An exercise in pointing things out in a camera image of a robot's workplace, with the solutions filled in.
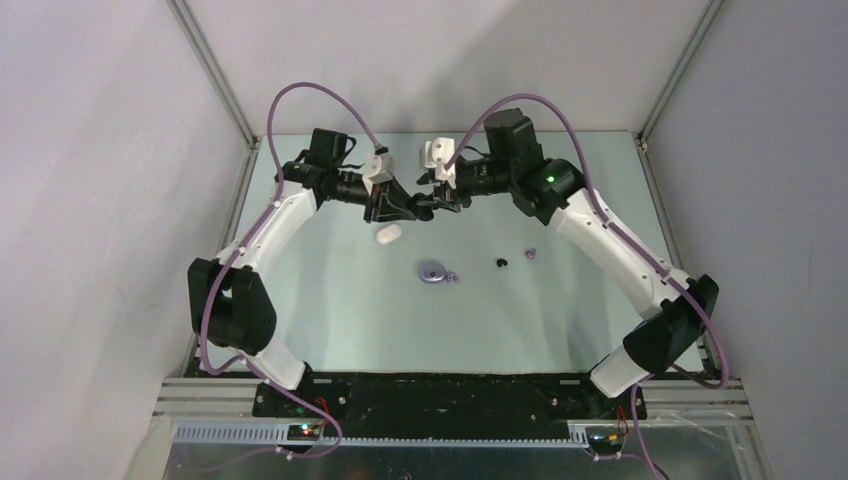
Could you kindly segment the purple earbud charging case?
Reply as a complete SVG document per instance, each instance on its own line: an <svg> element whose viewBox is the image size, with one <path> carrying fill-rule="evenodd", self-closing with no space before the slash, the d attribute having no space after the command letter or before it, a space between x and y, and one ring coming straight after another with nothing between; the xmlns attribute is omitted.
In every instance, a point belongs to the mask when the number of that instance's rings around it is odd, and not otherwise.
<svg viewBox="0 0 848 480"><path fill-rule="evenodd" d="M424 262L419 266L418 276L425 284L440 284L447 281L448 271L438 262Z"/></svg>

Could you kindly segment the black earbud charging case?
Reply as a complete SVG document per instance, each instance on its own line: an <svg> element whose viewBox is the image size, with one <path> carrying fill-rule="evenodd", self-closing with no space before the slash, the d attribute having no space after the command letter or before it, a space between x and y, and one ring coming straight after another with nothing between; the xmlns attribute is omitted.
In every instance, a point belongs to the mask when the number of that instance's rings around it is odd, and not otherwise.
<svg viewBox="0 0 848 480"><path fill-rule="evenodd" d="M418 221L429 222L434 219L434 208L431 195L416 193L410 199L409 209Z"/></svg>

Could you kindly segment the white earbud charging case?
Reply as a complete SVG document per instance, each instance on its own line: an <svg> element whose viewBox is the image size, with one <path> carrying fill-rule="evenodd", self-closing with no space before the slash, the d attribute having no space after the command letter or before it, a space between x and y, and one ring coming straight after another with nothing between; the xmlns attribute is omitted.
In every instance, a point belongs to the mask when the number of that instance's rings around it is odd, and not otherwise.
<svg viewBox="0 0 848 480"><path fill-rule="evenodd" d="M375 239L379 244L387 245L398 240L402 234L403 230L400 225L390 224L378 230L375 234Z"/></svg>

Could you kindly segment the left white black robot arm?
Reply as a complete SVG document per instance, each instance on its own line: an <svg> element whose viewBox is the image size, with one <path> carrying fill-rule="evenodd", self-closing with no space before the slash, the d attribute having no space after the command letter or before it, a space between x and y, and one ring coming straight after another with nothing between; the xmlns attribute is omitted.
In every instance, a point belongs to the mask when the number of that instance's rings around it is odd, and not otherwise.
<svg viewBox="0 0 848 480"><path fill-rule="evenodd" d="M195 259L187 272L192 329L201 350L215 345L233 351L261 379L281 386L277 402L292 416L312 411L316 390L302 380L308 366L278 328L262 271L326 201L362 206L366 222L433 217L422 195L409 195L388 172L387 148L352 170L345 160L355 144L347 134L315 129L309 147L282 164L268 203L248 230L213 259Z"/></svg>

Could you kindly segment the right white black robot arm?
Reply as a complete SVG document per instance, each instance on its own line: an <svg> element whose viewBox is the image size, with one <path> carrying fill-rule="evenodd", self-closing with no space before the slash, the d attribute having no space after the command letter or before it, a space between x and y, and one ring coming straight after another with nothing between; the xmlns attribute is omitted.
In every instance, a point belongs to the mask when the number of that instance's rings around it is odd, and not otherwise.
<svg viewBox="0 0 848 480"><path fill-rule="evenodd" d="M437 208L459 212L475 196L507 193L526 216L580 248L623 291L641 318L620 346L589 372L581 392L585 411L606 418L622 393L666 372L702 335L719 287L708 275L693 278L660 259L609 208L587 175L570 161L548 158L532 120L506 109L483 122L488 149L467 160L454 139L423 144L419 184L434 186Z"/></svg>

